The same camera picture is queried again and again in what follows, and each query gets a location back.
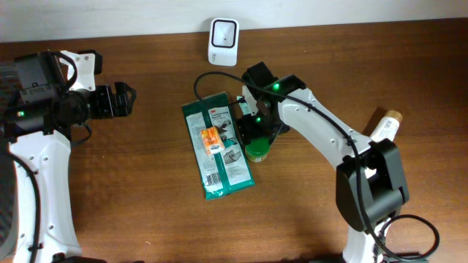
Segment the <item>dark green wipes pack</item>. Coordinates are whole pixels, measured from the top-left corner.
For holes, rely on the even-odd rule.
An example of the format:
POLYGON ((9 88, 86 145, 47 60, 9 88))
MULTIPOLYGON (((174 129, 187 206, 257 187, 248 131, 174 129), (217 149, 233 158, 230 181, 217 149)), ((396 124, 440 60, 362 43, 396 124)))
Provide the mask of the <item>dark green wipes pack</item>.
POLYGON ((255 185, 227 103, 223 93, 181 107, 207 200, 255 185))

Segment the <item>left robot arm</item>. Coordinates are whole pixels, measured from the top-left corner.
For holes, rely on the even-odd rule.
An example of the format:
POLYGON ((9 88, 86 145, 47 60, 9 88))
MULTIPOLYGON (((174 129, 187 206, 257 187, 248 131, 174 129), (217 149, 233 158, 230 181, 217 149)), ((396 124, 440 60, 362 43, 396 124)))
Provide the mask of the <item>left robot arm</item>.
POLYGON ((126 83, 98 85, 95 50, 45 51, 1 63, 1 257, 84 262, 72 220, 69 159, 74 127, 126 117, 126 83))

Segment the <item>orange small packet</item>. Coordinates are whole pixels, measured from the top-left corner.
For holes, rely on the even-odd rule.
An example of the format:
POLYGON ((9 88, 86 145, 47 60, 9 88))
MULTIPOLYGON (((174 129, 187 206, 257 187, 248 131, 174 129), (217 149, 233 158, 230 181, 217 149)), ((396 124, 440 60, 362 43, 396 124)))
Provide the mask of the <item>orange small packet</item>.
POLYGON ((224 143, 222 142, 216 127, 213 126, 208 129, 203 129, 200 132, 200 136, 205 152, 208 156, 220 153, 225 149, 224 143))

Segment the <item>white tube with cork cap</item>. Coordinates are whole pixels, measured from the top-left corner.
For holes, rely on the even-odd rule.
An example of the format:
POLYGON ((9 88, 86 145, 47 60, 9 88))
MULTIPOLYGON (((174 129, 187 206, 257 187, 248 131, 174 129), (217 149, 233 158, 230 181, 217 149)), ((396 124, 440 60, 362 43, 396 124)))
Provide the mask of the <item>white tube with cork cap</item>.
POLYGON ((375 142, 385 139, 394 141, 402 120, 403 115, 400 112, 395 110, 387 111, 371 133, 370 138, 375 142))

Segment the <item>light green small packet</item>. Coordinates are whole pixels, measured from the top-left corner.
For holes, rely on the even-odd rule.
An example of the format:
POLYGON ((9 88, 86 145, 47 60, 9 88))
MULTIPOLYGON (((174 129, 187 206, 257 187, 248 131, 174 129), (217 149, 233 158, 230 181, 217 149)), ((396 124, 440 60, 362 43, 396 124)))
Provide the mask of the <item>light green small packet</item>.
POLYGON ((238 105, 241 108, 243 115, 250 115, 252 113, 251 108, 247 102, 244 101, 242 96, 237 96, 238 105))

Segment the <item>green lid jar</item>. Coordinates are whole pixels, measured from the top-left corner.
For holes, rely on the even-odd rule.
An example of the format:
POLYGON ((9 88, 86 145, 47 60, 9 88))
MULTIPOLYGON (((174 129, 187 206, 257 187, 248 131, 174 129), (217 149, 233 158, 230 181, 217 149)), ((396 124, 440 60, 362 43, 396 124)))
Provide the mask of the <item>green lid jar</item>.
POLYGON ((246 157, 248 160, 253 162, 264 161, 271 149, 269 139, 266 137, 261 137, 255 140, 252 140, 246 147, 246 157))

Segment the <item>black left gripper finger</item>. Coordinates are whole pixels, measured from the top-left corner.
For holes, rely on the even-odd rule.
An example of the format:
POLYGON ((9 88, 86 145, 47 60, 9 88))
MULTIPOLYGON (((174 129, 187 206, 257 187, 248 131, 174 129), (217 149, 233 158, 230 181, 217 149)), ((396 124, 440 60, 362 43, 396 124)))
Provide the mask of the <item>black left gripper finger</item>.
POLYGON ((115 82, 116 96, 121 99, 136 99, 136 90, 124 82, 115 82))
POLYGON ((125 117, 132 113, 133 104, 135 99, 125 99, 117 98, 116 99, 116 117, 125 117))

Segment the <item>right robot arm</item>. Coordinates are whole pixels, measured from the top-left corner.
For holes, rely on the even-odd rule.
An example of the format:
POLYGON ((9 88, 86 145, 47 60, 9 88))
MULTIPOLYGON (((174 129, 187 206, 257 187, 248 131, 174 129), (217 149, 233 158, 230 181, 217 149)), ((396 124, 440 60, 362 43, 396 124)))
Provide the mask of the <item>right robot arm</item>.
POLYGON ((405 262, 385 245, 390 225, 409 199, 401 155, 392 135, 368 137, 339 120, 295 75, 274 76, 260 62, 242 76, 252 113, 238 120, 247 152, 269 147, 294 129, 336 171, 336 205, 349 226, 338 262, 405 262))

